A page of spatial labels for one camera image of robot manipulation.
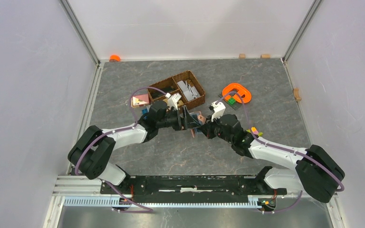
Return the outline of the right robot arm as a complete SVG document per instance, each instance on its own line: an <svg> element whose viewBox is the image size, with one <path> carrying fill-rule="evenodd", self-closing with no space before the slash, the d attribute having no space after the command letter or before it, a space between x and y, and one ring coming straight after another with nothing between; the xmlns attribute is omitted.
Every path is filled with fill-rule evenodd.
<svg viewBox="0 0 365 228"><path fill-rule="evenodd" d="M218 137L228 142L240 156L265 160L283 166L271 168L256 179L258 192L267 194L273 189L303 190L312 198L328 203L336 192L344 191L345 172L318 145L298 148L273 143L252 131L245 131L233 114L208 120L200 127L208 139Z"/></svg>

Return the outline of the silver cards pile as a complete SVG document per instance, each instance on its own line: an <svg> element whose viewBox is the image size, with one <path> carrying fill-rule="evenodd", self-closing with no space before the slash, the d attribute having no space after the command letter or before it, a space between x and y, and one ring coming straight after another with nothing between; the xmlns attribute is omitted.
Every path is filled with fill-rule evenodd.
<svg viewBox="0 0 365 228"><path fill-rule="evenodd" d="M201 95L196 87L189 80L181 80L177 82L178 87L185 96L187 101L199 98Z"/></svg>

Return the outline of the brown wicker basket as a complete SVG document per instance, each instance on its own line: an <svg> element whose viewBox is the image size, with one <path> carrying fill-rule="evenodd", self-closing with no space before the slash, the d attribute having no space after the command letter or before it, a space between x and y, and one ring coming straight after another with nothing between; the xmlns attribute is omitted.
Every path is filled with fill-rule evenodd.
<svg viewBox="0 0 365 228"><path fill-rule="evenodd" d="M192 84L196 87L196 89L199 91L201 96L197 99L187 101L185 96L183 95L183 93L181 92L180 88L177 85L177 82L181 81L181 80L184 80L184 81L189 80L190 82L192 82ZM166 93L170 93L172 95L179 93L182 96L181 97L182 104L186 105L188 110L196 108L205 103L206 93L203 89L203 86L199 83L197 77L190 70L184 71L182 73L171 76L162 81L156 82L156 83L150 85L150 87L158 88L158 89L160 89Z"/></svg>

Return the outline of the green toy brick plate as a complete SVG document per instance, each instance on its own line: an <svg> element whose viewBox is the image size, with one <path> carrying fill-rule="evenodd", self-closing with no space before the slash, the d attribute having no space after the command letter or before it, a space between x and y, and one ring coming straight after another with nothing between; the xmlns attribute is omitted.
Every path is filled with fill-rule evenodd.
<svg viewBox="0 0 365 228"><path fill-rule="evenodd" d="M220 102L224 102L226 105L230 106L234 110L238 110L242 107L242 103L240 99L235 99L236 94L220 94Z"/></svg>

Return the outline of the yellow green toy bricks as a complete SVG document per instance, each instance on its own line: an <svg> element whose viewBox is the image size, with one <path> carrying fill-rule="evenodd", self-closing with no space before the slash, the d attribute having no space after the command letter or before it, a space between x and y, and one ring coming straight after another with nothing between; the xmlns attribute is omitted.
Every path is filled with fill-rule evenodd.
<svg viewBox="0 0 365 228"><path fill-rule="evenodd" d="M261 137L263 135L263 132L259 132L255 127L251 127L250 129L246 130L249 133L253 133L257 137Z"/></svg>

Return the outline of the curved wooden piece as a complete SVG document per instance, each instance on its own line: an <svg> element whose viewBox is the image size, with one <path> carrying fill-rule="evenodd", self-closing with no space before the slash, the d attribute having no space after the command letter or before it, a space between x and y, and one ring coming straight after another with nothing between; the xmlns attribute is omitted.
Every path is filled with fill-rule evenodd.
<svg viewBox="0 0 365 228"><path fill-rule="evenodd" d="M296 102L300 102L302 100L302 97L300 96L299 88L293 89L293 96L294 96Z"/></svg>

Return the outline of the orange cap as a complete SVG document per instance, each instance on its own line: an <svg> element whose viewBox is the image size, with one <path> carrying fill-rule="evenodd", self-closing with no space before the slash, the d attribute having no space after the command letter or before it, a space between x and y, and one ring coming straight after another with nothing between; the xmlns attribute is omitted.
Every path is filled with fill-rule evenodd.
<svg viewBox="0 0 365 228"><path fill-rule="evenodd" d="M109 62L120 62L120 61L121 61L121 58L118 55L111 55L109 57Z"/></svg>

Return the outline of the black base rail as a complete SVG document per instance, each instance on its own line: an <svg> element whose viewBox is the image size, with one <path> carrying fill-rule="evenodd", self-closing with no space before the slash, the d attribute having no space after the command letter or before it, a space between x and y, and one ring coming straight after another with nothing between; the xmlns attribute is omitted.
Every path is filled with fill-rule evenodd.
<svg viewBox="0 0 365 228"><path fill-rule="evenodd" d="M137 203L232 203L248 196L286 195L254 175L128 176L117 186Z"/></svg>

